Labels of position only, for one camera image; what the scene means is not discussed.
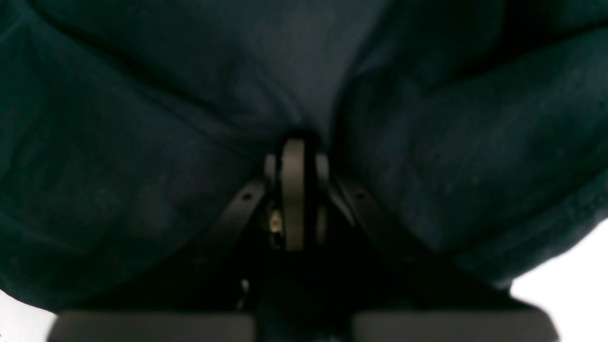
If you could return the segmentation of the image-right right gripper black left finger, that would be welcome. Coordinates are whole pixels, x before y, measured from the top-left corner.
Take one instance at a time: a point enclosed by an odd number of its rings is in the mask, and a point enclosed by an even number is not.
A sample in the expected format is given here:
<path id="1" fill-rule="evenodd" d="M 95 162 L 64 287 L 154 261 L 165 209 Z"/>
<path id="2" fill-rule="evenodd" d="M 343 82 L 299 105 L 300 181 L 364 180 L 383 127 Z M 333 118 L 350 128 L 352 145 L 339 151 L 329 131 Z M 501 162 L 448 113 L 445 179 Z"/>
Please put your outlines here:
<path id="1" fill-rule="evenodd" d="M 267 154 L 211 228 L 109 294 L 64 310 L 50 342 L 287 342 L 307 249 L 307 142 Z"/>

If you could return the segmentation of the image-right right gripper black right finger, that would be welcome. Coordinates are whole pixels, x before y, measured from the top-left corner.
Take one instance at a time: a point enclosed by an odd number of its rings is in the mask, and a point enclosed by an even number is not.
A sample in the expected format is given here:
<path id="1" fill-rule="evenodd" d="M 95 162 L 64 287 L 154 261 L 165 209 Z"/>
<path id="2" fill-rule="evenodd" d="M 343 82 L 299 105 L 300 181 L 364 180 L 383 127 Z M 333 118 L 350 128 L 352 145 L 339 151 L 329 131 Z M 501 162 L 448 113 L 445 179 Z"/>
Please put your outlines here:
<path id="1" fill-rule="evenodd" d="M 352 342 L 556 342 L 541 309 L 471 277 L 402 227 L 360 183 L 314 154 L 319 189 L 389 282 L 383 306 L 357 309 Z"/>

